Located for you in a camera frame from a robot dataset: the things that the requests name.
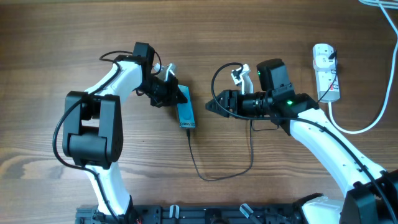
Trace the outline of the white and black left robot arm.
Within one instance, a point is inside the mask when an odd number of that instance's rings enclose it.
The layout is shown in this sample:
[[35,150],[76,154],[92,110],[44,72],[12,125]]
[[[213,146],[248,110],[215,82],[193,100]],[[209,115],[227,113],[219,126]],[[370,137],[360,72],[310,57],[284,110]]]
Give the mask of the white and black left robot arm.
[[63,153],[73,159],[72,169],[88,174],[103,221],[134,219],[131,195],[126,190],[118,160],[123,149],[121,106],[132,92],[146,95],[150,105],[177,109],[180,127],[195,128],[189,88],[179,84],[175,65],[154,63],[158,53],[148,43],[137,42],[133,51],[117,50],[111,70],[85,91],[71,91],[53,140],[62,133]]

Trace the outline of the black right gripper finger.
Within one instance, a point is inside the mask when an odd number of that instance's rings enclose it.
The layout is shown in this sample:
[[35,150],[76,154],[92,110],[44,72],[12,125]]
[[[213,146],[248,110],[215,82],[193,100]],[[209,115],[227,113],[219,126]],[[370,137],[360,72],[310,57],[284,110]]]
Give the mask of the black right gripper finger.
[[213,112],[213,113],[215,113],[215,114],[218,114],[218,115],[220,115],[220,116],[222,116],[222,117],[225,117],[225,118],[229,118],[229,113],[226,111],[226,110],[224,110],[222,107],[220,107],[219,105],[217,105],[217,104],[206,104],[205,105],[205,108],[208,110],[208,111],[211,111],[211,112]]
[[216,98],[209,101],[209,104],[228,105],[229,99],[230,99],[230,90],[223,90],[220,94],[216,96]]

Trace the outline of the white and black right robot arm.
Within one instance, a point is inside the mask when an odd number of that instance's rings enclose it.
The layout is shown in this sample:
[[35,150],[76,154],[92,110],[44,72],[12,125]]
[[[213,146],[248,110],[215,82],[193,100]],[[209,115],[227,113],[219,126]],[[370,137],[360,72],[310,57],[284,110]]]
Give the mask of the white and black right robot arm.
[[334,178],[343,201],[323,194],[294,205],[301,223],[397,223],[397,171],[388,172],[362,154],[330,122],[306,93],[296,94],[285,63],[257,65],[262,90],[224,90],[206,103],[224,117],[269,120],[303,144]]

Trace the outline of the blue Samsung Galaxy smartphone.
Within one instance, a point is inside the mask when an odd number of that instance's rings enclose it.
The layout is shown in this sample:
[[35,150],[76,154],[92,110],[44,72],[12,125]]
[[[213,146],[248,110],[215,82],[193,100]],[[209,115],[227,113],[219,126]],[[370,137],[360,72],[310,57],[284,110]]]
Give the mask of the blue Samsung Galaxy smartphone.
[[178,85],[180,91],[187,99],[186,103],[179,103],[177,105],[178,119],[181,128],[195,129],[195,118],[193,114],[193,106],[190,98],[189,87],[185,85]]

